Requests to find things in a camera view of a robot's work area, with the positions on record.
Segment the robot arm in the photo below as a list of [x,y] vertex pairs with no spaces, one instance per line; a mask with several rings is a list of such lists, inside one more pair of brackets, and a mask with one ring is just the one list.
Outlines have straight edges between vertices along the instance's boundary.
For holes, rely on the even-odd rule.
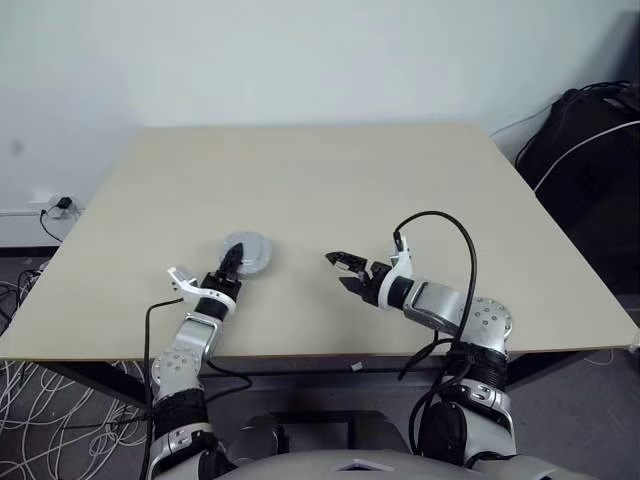
[[199,478],[199,470],[208,472],[206,478],[214,478],[235,468],[219,450],[198,374],[213,354],[225,317],[235,311],[242,286],[238,279],[242,257],[243,244],[238,243],[200,286],[184,268],[169,269],[174,289],[193,311],[186,315],[171,345],[153,362],[151,373],[158,392],[153,403],[148,480],[161,477],[162,472],[171,470],[173,476],[185,469],[190,473],[184,478]]
[[[373,262],[367,269],[367,259],[345,252],[326,257],[350,274],[341,277],[341,283],[366,303],[401,310],[408,319],[455,337],[466,296],[446,285],[412,278],[406,237],[394,243],[392,265]],[[460,342],[452,346],[435,386],[437,394],[425,405],[414,453],[461,466],[476,458],[516,454],[510,400],[504,392],[505,340],[511,330],[511,314],[504,305],[490,298],[473,299]]]

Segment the beige tabletop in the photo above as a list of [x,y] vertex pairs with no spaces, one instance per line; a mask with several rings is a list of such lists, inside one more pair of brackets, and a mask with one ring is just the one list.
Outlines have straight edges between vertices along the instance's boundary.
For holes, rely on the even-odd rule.
[[[229,233],[273,242],[224,322],[223,356],[412,354],[432,332],[363,303],[324,254],[388,262],[393,228],[426,209],[469,230],[477,295],[514,318],[512,351],[622,346],[638,329],[496,146],[465,124],[142,131],[0,338],[2,357],[132,359],[148,305],[175,297],[168,267],[200,278]],[[466,245],[446,221],[405,232],[414,272],[465,289]],[[151,351],[185,304],[154,312]]]

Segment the electrical cord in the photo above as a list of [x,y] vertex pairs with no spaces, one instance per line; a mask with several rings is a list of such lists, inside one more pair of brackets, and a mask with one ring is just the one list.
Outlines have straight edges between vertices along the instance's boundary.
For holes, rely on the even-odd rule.
[[10,287],[10,288],[8,288],[7,291],[2,292],[3,300],[4,300],[4,298],[6,298],[4,295],[8,295],[9,291],[11,293],[13,293],[14,295],[16,295],[16,292],[18,291],[18,286],[15,283],[5,282],[4,280],[0,280],[0,287],[5,287],[5,286]]
[[515,121],[515,122],[509,123],[508,125],[505,125],[504,127],[501,127],[501,128],[499,128],[498,130],[495,130],[495,131],[491,132],[491,133],[489,134],[489,138],[493,138],[493,137],[495,137],[496,135],[498,135],[499,133],[504,132],[505,130],[509,130],[510,128],[513,128],[513,127],[515,127],[515,126],[517,126],[517,125],[520,125],[520,124],[522,124],[522,123],[528,122],[529,120],[533,120],[533,119],[534,119],[534,118],[536,118],[538,115],[540,115],[540,114],[542,114],[542,113],[546,112],[548,109],[550,109],[550,108],[553,106],[553,104],[554,104],[554,103],[555,103],[555,102],[552,102],[552,103],[550,103],[550,104],[548,104],[548,105],[545,105],[543,108],[541,108],[540,110],[538,110],[536,113],[531,114],[531,115],[529,115],[528,117],[521,118],[520,120],[517,120],[517,121]]
[[47,211],[46,210],[40,210],[40,226],[47,233],[47,235],[49,235],[51,238],[54,238],[54,239],[58,240],[60,243],[62,243],[62,240],[60,240],[58,237],[56,237],[53,233],[51,233],[49,230],[47,230],[47,227],[45,227],[44,221],[43,221],[43,217],[45,215],[48,216]]
[[462,236],[464,237],[464,240],[467,243],[467,248],[469,249],[469,256],[471,257],[471,273],[469,275],[469,286],[467,287],[467,298],[465,299],[465,302],[464,302],[464,309],[462,311],[462,317],[460,318],[460,325],[458,326],[458,331],[456,332],[456,335],[453,337],[453,347],[456,347],[457,344],[460,343],[460,337],[462,336],[464,327],[467,325],[467,320],[469,318],[469,311],[471,310],[471,302],[473,301],[473,293],[476,289],[476,277],[477,277],[477,269],[478,269],[478,259],[476,256],[476,249],[475,249],[475,246],[473,245],[473,240],[471,240],[471,235],[469,235],[469,232],[467,231],[467,229],[464,228],[464,225],[462,225],[462,223],[460,223],[460,221],[455,217],[449,215],[448,213],[440,212],[438,210],[427,210],[424,212],[418,212],[414,215],[411,215],[409,218],[403,220],[402,222],[400,222],[400,224],[393,231],[393,238],[396,243],[396,246],[401,245],[400,230],[402,229],[402,227],[412,222],[416,218],[427,217],[427,216],[442,217],[446,220],[449,220],[451,223],[453,223],[458,228]]
[[[4,292],[0,293],[0,304],[2,304],[2,302],[5,301],[5,299],[7,299],[12,294],[14,294],[14,290],[12,288],[9,288],[6,285],[0,285],[0,287],[5,289]],[[5,330],[9,328],[9,324],[11,323],[11,320],[13,320],[13,314],[10,315],[7,312],[5,312],[4,309],[0,308],[0,317],[4,318],[4,321],[5,321],[4,327],[0,332],[0,335],[2,335],[5,332]]]
[[[470,270],[470,274],[469,274],[469,285],[467,287],[467,297],[465,299],[464,308],[462,310],[462,316],[460,317],[460,324],[458,326],[458,331],[456,332],[454,337],[452,339],[440,340],[438,338],[438,335],[437,335],[437,332],[436,332],[434,334],[433,341],[429,345],[425,346],[420,351],[418,351],[405,364],[405,366],[402,368],[402,370],[400,371],[400,373],[398,375],[399,379],[402,379],[404,374],[410,368],[412,368],[418,362],[420,362],[424,358],[426,358],[431,352],[433,352],[433,349],[437,345],[442,345],[444,343],[450,342],[452,350],[454,350],[454,349],[457,350],[458,349],[458,347],[461,344],[460,339],[462,338],[462,334],[464,332],[464,329],[465,329],[465,327],[467,325],[467,321],[469,319],[469,312],[471,310],[471,303],[473,302],[473,295],[474,295],[475,288],[476,288],[478,259],[477,259],[477,255],[476,255],[476,249],[475,249],[475,246],[473,244],[473,240],[471,239],[471,235],[469,235],[469,232],[464,227],[464,225],[462,225],[462,223],[458,219],[456,219],[455,217],[449,215],[448,213],[441,212],[441,211],[438,211],[438,210],[427,210],[427,211],[424,211],[424,212],[419,212],[419,213],[416,213],[414,215],[411,215],[407,219],[405,219],[402,222],[400,222],[400,224],[396,227],[396,229],[393,232],[394,242],[396,243],[396,247],[398,248],[398,251],[400,251],[401,248],[402,248],[402,240],[401,240],[402,237],[400,235],[400,230],[405,225],[407,225],[408,223],[412,222],[413,220],[415,220],[417,218],[420,218],[420,217],[426,217],[426,216],[437,216],[437,217],[442,217],[442,218],[448,220],[449,222],[453,223],[457,227],[457,229],[460,231],[460,233],[464,237],[464,240],[465,240],[465,242],[467,244],[467,248],[469,249],[469,257],[470,257],[470,260],[471,260],[471,270]],[[454,377],[450,378],[446,382],[440,383],[442,381],[442,379],[444,378],[445,373],[447,372],[447,369],[451,365],[451,361],[452,361],[452,357],[449,357],[449,356],[444,360],[442,368],[440,369],[440,372],[438,373],[438,376],[436,377],[436,380],[433,382],[434,386],[431,387],[431,389],[427,393],[425,393],[424,395],[422,395],[422,397],[420,397],[418,399],[418,401],[416,402],[416,404],[414,405],[414,407],[413,407],[413,409],[411,411],[411,415],[409,416],[409,444],[411,446],[411,452],[414,455],[419,455],[421,453],[419,451],[419,448],[418,448],[418,445],[417,445],[417,441],[416,441],[416,438],[415,438],[415,423],[416,423],[416,419],[417,419],[418,414],[420,413],[421,410],[424,411],[424,409],[428,408],[431,405],[431,401],[433,400],[434,396],[438,392],[441,392],[442,390],[444,390],[445,388],[449,387],[450,385],[454,385],[454,384],[458,383],[460,380],[462,380],[465,377],[465,375],[469,372],[469,369],[471,368],[471,366],[469,365],[468,362],[464,363],[460,373],[458,373]],[[419,431],[418,432],[418,439],[420,437],[421,437],[421,432]]]
[[128,425],[130,423],[144,422],[147,420],[147,415],[137,415],[135,417],[129,418],[128,420],[115,420],[113,422],[105,422],[105,423],[90,423],[85,425],[71,425],[70,427],[64,427],[63,430],[83,430],[86,428],[96,428],[102,427],[105,425],[109,426],[118,426],[118,425]]
[[578,148],[582,147],[583,145],[586,145],[587,143],[592,142],[593,140],[596,140],[597,138],[603,137],[604,135],[608,135],[609,133],[616,132],[616,131],[621,130],[623,128],[631,127],[633,125],[640,125],[640,120],[634,120],[632,122],[626,122],[626,123],[622,123],[620,125],[616,125],[615,127],[612,127],[612,128],[607,129],[607,130],[604,130],[603,132],[597,133],[597,134],[587,138],[586,140],[583,140],[580,143],[578,143],[578,144],[574,145],[573,147],[571,147],[569,150],[567,150],[562,155],[560,155],[560,157],[558,157],[558,159],[555,162],[553,162],[551,164],[549,169],[545,172],[545,174],[542,176],[542,178],[538,181],[536,186],[533,187],[534,193],[537,192],[540,189],[540,186],[544,183],[544,181],[547,179],[547,177],[553,171],[553,169],[556,168],[556,166],[565,157],[567,157],[569,154],[571,154],[572,152],[574,152]]
[[[139,366],[136,364],[133,365],[134,369],[142,376]],[[127,364],[116,362],[116,366],[120,366],[127,372]],[[9,412],[12,404],[18,401],[21,406],[28,406],[28,403],[25,402],[29,400],[22,398],[22,396],[32,395],[37,392],[36,375],[39,372],[42,372],[41,375],[39,375],[41,390],[31,401],[31,407],[26,418],[19,420],[11,419]],[[106,417],[102,423],[95,425],[96,428],[75,438],[65,439],[64,432],[67,430],[65,427],[73,420],[74,415],[87,408],[94,391],[90,388],[85,389],[75,405],[62,415],[55,415],[53,411],[49,413],[48,410],[51,410],[50,406],[57,395],[64,395],[65,398],[60,400],[67,404],[69,400],[73,399],[73,396],[80,393],[78,390],[80,386],[73,381],[67,381],[64,377],[54,374],[49,370],[40,369],[35,364],[15,361],[0,362],[0,389],[2,388],[2,383],[4,383],[4,390],[0,396],[0,435],[4,430],[22,429],[21,447],[19,449],[22,461],[0,460],[0,466],[4,468],[4,470],[0,470],[0,478],[4,478],[12,472],[19,470],[23,479],[28,478],[33,480],[35,479],[36,472],[32,471],[31,465],[41,459],[46,461],[51,479],[61,480],[61,478],[71,478],[69,472],[65,472],[64,477],[60,473],[63,450],[67,446],[77,442],[88,441],[89,461],[86,469],[82,472],[76,472],[71,476],[77,480],[89,480],[98,473],[118,447],[141,445],[145,440],[144,437],[137,434],[139,431],[137,425],[125,425],[121,428],[112,427],[114,421],[121,420],[124,422],[128,419],[127,417],[138,416],[138,409],[129,410],[131,407],[121,405],[117,400],[111,402]],[[42,426],[53,426],[56,428],[53,436],[50,438],[47,449],[39,454],[29,456],[28,449],[29,447],[33,448],[31,445],[32,442],[27,441],[30,433],[29,430],[32,427]],[[78,450],[76,448],[74,450],[76,464],[77,454]]]
[[216,370],[224,375],[228,375],[230,377],[235,377],[235,378],[240,378],[242,380],[244,380],[246,383],[245,385],[241,385],[239,387],[234,387],[234,388],[230,388],[228,390],[223,390],[222,392],[218,392],[215,393],[213,395],[211,395],[209,398],[205,399],[205,403],[211,403],[214,400],[217,400],[220,397],[224,397],[225,395],[230,395],[232,393],[237,393],[237,392],[242,392],[243,390],[247,390],[249,388],[251,388],[253,386],[253,381],[244,373],[239,373],[239,372],[234,372],[231,370],[227,370],[226,368],[222,368],[222,367],[218,367],[216,364],[214,364],[211,360],[207,360],[207,365],[213,369]]
[[151,378],[150,378],[150,368],[149,365],[149,336],[151,329],[151,312],[156,308],[166,307],[168,305],[174,305],[176,303],[182,302],[182,298],[177,298],[175,300],[169,300],[166,302],[156,303],[147,308],[147,313],[145,314],[144,319],[144,360],[142,367],[142,376],[144,381],[144,396],[145,396],[145,404],[147,410],[147,425],[146,425],[146,439],[144,444],[144,458],[142,460],[142,469],[140,471],[140,480],[145,480],[147,477],[147,469],[149,468],[149,456],[151,449],[151,436],[153,435],[153,424],[150,419],[150,415],[153,412],[153,394],[151,391]]
[[[22,286],[22,276],[25,276],[28,285]],[[16,287],[16,309],[22,305],[24,301],[25,292],[28,294],[33,288],[34,277],[39,277],[40,272],[38,270],[23,270],[18,275],[17,287]]]
[[598,367],[606,367],[607,365],[611,365],[613,363],[613,348],[609,349],[609,359],[605,360],[604,362],[597,362],[588,358],[585,358],[584,361],[590,363],[591,365],[597,365]]
[[[585,96],[589,96],[592,95],[594,92],[597,94],[602,94],[602,92],[606,91],[607,89],[611,90],[612,92],[618,92],[621,90],[624,90],[626,88],[629,88],[631,86],[631,82],[626,81],[626,80],[619,80],[619,81],[615,81],[615,82],[598,82],[598,83],[592,83],[589,85],[585,85],[584,87],[577,89],[577,90],[568,90],[567,92],[565,92],[558,100],[556,100],[552,105],[552,110],[551,110],[551,114],[550,116],[547,118],[547,120],[545,121],[543,127],[540,129],[540,131],[538,131],[536,134],[534,134],[531,138],[529,138],[529,140],[527,140],[527,142],[523,145],[523,147],[518,151],[515,160],[513,162],[513,165],[515,167],[517,167],[520,163],[520,160],[522,159],[522,156],[525,154],[525,152],[529,149],[529,147],[531,146],[531,144],[533,143],[533,141],[538,137],[539,133],[545,128],[545,126],[547,125],[551,125],[551,122],[553,121],[554,118],[558,118],[559,115],[561,115],[560,117],[560,122],[558,124],[558,127],[555,129],[556,133],[556,139],[558,137],[558,135],[560,134],[560,131],[562,130],[562,127],[564,126],[564,121],[567,115],[567,112],[569,111],[569,109],[581,98],[585,97]],[[554,111],[554,108],[558,105],[559,110],[558,111]]]

